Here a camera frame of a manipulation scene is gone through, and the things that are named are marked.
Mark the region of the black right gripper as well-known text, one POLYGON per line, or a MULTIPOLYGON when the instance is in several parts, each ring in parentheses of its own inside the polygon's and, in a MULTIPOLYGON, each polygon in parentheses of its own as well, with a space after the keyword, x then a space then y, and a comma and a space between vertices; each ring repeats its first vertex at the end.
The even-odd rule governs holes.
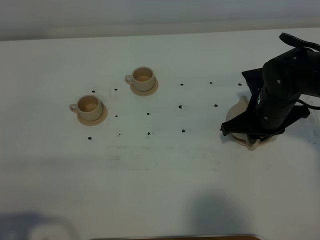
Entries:
POLYGON ((319 97, 320 53, 310 48, 293 48, 267 61, 261 75, 263 87, 254 111, 246 109, 223 122, 220 127, 223 136, 257 135, 258 127, 268 132, 278 130, 301 95, 319 97))

